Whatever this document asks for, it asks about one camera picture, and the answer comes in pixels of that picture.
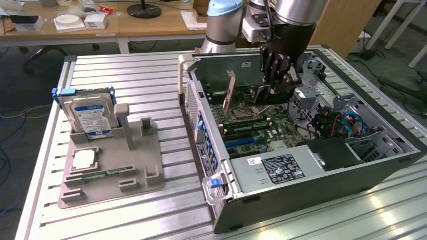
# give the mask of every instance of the office chair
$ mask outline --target office chair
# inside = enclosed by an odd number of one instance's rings
[[[93,48],[95,51],[97,51],[97,50],[100,50],[100,45],[92,44],[92,48]],[[29,51],[29,50],[28,50],[28,47],[20,47],[19,50],[20,50],[20,52],[21,52],[23,54],[28,53],[28,51]],[[24,73],[27,73],[27,74],[33,74],[33,73],[35,73],[35,69],[29,67],[29,64],[31,64],[33,61],[36,61],[36,60],[37,60],[44,54],[47,54],[51,50],[59,51],[59,52],[64,55],[64,57],[65,57],[65,56],[69,56],[68,52],[63,49],[61,46],[45,46],[45,47],[43,47],[43,48],[36,52],[36,54],[32,55],[31,58],[28,58],[28,60],[21,64]]]

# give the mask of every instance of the wooden desk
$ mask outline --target wooden desk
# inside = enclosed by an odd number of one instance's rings
[[[328,0],[309,44],[328,45],[342,57],[347,57],[380,1]],[[161,4],[157,5],[161,8],[161,16],[139,19],[127,13],[128,7],[137,4],[136,2],[99,2],[107,7],[116,7],[121,12],[120,16],[108,16],[109,24],[105,30],[57,33],[52,22],[47,22],[41,32],[36,33],[4,33],[1,29],[0,47],[119,43],[120,52],[128,54],[128,43],[133,41],[203,39],[205,31],[188,30],[181,18],[180,9],[189,10],[192,5],[183,2],[157,3]],[[33,15],[47,19],[53,19],[57,12],[67,9],[59,6],[41,7],[39,2],[27,2],[25,8]]]
[[[205,31],[191,31],[187,29],[181,9],[192,9],[189,3],[163,3],[171,7],[159,5],[161,16],[153,19],[137,19],[128,15],[128,6],[137,2],[99,2],[105,7],[119,9],[121,15],[109,15],[107,29],[91,29],[69,33],[57,33],[53,19],[67,7],[43,7],[39,2],[27,2],[25,8],[35,16],[41,16],[51,21],[44,23],[40,32],[17,32],[12,30],[4,33],[4,24],[0,20],[0,47],[27,47],[51,45],[75,45],[96,43],[117,43],[121,54],[129,53],[128,43],[132,41],[161,41],[204,39]]]
[[[153,19],[139,19],[127,14],[129,6],[135,5],[133,2],[119,2],[119,9],[123,12],[120,16],[120,36],[167,36],[167,35],[197,35],[205,34],[205,30],[192,31],[185,27],[181,18],[181,10],[171,8],[181,8],[192,10],[192,5],[183,2],[164,3],[163,6],[157,5],[161,9],[161,16]]]
[[[104,4],[107,7],[117,8],[116,2]],[[40,32],[17,32],[15,29],[0,36],[0,41],[23,41],[23,40],[52,40],[52,39],[81,39],[81,38],[99,38],[101,35],[117,36],[119,35],[119,16],[108,16],[107,29],[89,29],[84,31],[75,31],[68,33],[57,33],[53,19],[59,16],[59,12],[67,10],[64,6],[43,7],[40,2],[27,2],[25,9],[35,16],[41,16],[45,20]]]

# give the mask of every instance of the circuit board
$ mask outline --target circuit board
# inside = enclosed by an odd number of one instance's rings
[[[255,120],[268,120],[267,129],[244,130],[243,133],[231,135],[232,140],[224,136],[227,151],[231,159],[241,158],[264,152],[272,152],[280,148],[293,148],[303,141],[303,137],[295,129],[295,124],[289,119],[283,104],[268,106],[248,106],[245,103],[236,103],[229,106],[227,112],[221,105],[211,106],[216,124],[241,125]],[[256,138],[256,142],[232,146],[239,139]]]

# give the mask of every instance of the table leg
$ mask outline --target table leg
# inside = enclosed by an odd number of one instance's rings
[[[411,63],[408,64],[408,67],[412,69],[415,68],[416,64],[419,64],[422,58],[426,56],[427,54],[427,44],[424,46],[424,48],[420,50],[419,54],[416,55],[416,57],[414,58],[414,60],[411,61]]]
[[[120,37],[117,38],[117,44],[120,48],[120,54],[129,54],[129,38],[128,37]]]
[[[410,23],[412,22],[415,16],[419,14],[419,12],[420,12],[420,10],[423,9],[424,5],[426,5],[426,1],[424,1],[424,2],[420,2],[419,5],[418,5],[418,7],[414,9],[414,11],[412,11],[412,12],[410,13],[410,15],[407,16],[407,18],[406,18],[406,20],[404,20],[404,23],[403,23],[402,26],[399,27],[399,30],[395,32],[395,34],[392,35],[391,40],[388,41],[388,43],[387,43],[387,45],[386,45],[386,49],[387,49],[387,50],[394,46],[398,38],[400,37],[403,31],[407,29]]]
[[[388,26],[394,16],[396,15],[396,12],[400,9],[402,5],[403,5],[403,2],[398,0],[398,2],[395,3],[395,5],[394,5],[394,7],[392,7],[392,9],[391,9],[384,21],[382,22],[382,24],[380,24],[380,26],[379,26],[379,28],[378,28],[378,30],[375,32],[371,40],[367,43],[367,46],[366,46],[367,50],[370,50],[374,47],[374,44],[375,44],[376,40],[380,38],[382,33],[383,33],[386,27]]]

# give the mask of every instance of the white paper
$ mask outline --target white paper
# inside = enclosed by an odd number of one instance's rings
[[[76,170],[87,169],[95,162],[95,151],[83,150],[77,151],[73,156],[72,166]]]
[[[263,159],[260,157],[253,157],[247,160],[247,163],[249,166],[256,165],[256,164],[261,164]]]
[[[8,1],[8,0],[1,0],[0,1],[0,16],[11,16],[11,15],[21,15],[21,9],[19,8],[25,5],[24,2],[19,1]]]
[[[192,12],[188,11],[181,11],[180,12],[181,15],[181,19],[184,20],[185,23],[185,27],[189,30],[205,30],[208,27],[207,23],[199,23],[195,17],[195,14]]]

